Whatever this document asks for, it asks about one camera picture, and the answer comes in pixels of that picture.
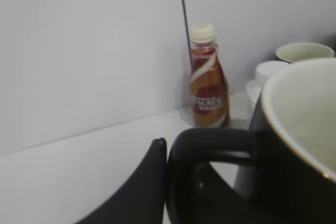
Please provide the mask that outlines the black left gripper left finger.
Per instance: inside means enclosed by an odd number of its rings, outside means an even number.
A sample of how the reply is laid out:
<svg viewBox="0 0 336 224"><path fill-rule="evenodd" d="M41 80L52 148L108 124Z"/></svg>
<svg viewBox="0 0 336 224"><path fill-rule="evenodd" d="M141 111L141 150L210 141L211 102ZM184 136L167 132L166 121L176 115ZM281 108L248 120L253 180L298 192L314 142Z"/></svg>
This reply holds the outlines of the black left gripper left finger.
<svg viewBox="0 0 336 224"><path fill-rule="evenodd" d="M153 140L141 163L127 181L79 223L162 223L166 155L166 140Z"/></svg>

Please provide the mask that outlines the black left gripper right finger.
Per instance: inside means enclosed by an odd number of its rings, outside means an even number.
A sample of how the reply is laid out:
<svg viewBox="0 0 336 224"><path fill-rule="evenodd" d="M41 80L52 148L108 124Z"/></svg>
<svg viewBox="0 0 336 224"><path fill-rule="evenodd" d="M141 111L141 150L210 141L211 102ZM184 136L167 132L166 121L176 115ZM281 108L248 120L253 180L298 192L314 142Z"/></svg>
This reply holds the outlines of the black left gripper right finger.
<svg viewBox="0 0 336 224"><path fill-rule="evenodd" d="M255 211L209 163L195 168L196 218L199 223L256 223Z"/></svg>

